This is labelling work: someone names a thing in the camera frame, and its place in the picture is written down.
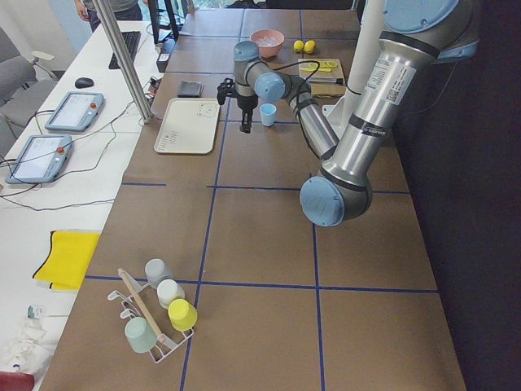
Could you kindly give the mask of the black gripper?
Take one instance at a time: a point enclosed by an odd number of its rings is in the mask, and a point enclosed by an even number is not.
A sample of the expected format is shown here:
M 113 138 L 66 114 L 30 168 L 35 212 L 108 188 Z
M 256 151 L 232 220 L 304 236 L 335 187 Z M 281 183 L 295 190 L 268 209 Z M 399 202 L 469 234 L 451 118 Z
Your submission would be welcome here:
M 252 116 L 253 111 L 257 107 L 257 95 L 238 95 L 237 97 L 238 107 L 242 110 L 242 119 L 239 126 L 239 130 L 245 134 L 250 134 L 252 129 Z

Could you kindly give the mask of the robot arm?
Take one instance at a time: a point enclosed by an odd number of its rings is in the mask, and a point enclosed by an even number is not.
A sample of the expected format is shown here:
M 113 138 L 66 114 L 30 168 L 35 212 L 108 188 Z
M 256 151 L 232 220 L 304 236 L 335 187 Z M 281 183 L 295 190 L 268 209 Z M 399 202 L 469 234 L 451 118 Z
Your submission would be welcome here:
M 337 226 L 361 216 L 372 201 L 368 169 L 391 132 L 414 78 L 428 65 L 470 58 L 479 41 L 478 1 L 368 1 L 348 77 L 332 125 L 303 77 L 271 69 L 258 45 L 234 46 L 234 80 L 218 98 L 237 100 L 249 132 L 260 101 L 287 102 L 306 143 L 321 162 L 300 189 L 300 204 L 318 226 Z

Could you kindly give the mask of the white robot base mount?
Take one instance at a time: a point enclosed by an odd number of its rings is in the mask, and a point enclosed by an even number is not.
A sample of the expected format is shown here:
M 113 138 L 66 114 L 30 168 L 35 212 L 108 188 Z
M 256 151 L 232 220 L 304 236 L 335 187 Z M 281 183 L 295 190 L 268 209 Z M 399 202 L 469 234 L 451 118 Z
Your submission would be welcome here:
M 326 116 L 329 123 L 337 130 L 343 129 L 348 124 L 350 116 L 361 102 L 361 95 L 379 57 L 379 35 L 384 28 L 384 3 L 384 0 L 366 1 L 361 18 L 361 31 L 348 75 L 347 89 L 343 98 Z

